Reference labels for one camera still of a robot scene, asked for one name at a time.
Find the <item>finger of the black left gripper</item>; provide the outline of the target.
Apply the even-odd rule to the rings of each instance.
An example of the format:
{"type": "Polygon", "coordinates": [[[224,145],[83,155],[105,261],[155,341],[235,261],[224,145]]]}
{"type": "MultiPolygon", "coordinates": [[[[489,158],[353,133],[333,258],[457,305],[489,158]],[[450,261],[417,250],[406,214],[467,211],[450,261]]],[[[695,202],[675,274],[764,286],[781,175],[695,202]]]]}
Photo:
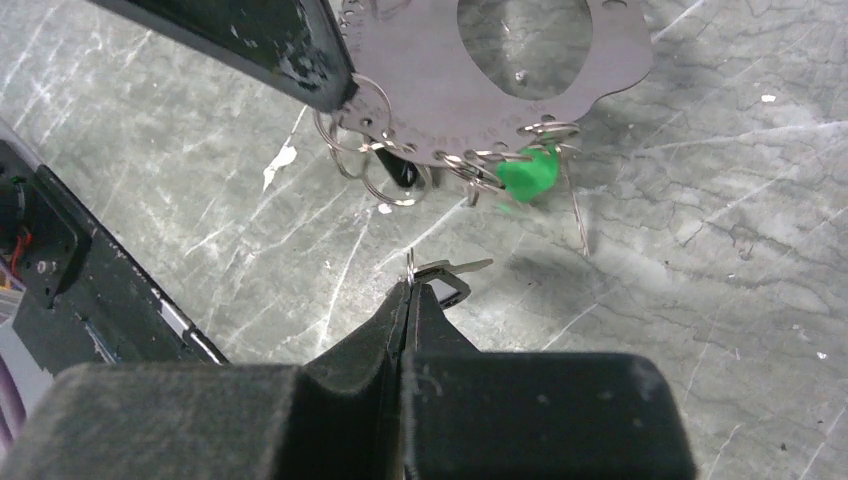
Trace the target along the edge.
{"type": "Polygon", "coordinates": [[[323,0],[95,0],[322,113],[356,93],[334,10],[323,0]]]}

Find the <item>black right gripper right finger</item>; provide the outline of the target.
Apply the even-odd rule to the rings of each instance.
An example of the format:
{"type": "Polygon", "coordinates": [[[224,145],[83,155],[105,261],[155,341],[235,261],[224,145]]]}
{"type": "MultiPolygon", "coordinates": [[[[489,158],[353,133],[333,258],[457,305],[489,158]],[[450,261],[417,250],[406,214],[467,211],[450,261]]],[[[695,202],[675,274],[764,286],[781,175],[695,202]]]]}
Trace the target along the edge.
{"type": "Polygon", "coordinates": [[[617,352],[482,352],[412,289],[402,355],[410,479],[693,479],[657,366],[617,352]]]}

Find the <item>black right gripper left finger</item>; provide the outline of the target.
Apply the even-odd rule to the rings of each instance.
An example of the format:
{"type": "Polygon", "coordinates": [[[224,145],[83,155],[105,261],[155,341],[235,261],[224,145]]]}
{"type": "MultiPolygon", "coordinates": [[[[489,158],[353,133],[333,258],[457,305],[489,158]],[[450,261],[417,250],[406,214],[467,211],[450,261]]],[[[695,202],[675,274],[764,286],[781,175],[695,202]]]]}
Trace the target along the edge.
{"type": "Polygon", "coordinates": [[[82,364],[7,451],[5,479],[399,479],[383,407],[410,290],[304,365],[82,364]]]}

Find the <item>round metal keyring plate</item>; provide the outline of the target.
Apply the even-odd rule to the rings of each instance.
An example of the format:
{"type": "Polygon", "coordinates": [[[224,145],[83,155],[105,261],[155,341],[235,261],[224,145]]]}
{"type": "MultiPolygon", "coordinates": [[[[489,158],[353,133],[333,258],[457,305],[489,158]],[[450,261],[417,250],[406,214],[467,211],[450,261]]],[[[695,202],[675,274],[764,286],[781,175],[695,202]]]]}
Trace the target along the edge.
{"type": "Polygon", "coordinates": [[[579,120],[653,63],[638,1],[347,1],[342,33],[367,84],[341,125],[429,166],[520,149],[532,125],[579,120]]]}

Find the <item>green key tag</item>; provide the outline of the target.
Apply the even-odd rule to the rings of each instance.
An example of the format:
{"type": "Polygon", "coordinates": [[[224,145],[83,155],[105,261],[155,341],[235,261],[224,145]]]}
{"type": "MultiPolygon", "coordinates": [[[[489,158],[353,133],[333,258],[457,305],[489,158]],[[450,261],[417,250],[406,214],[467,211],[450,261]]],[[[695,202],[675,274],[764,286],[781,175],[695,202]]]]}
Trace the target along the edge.
{"type": "Polygon", "coordinates": [[[520,150],[529,161],[505,162],[495,169],[505,191],[519,203],[530,203],[558,182],[561,160],[554,146],[520,150]]]}

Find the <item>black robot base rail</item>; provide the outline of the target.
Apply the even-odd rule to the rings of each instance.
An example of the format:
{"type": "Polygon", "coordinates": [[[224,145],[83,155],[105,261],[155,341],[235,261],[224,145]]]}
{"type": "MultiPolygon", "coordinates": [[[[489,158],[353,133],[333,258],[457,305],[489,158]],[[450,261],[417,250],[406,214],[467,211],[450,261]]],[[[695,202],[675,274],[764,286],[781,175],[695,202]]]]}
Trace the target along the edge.
{"type": "Polygon", "coordinates": [[[13,331],[52,375],[89,362],[227,361],[7,122],[1,270],[23,296],[13,331]]]}

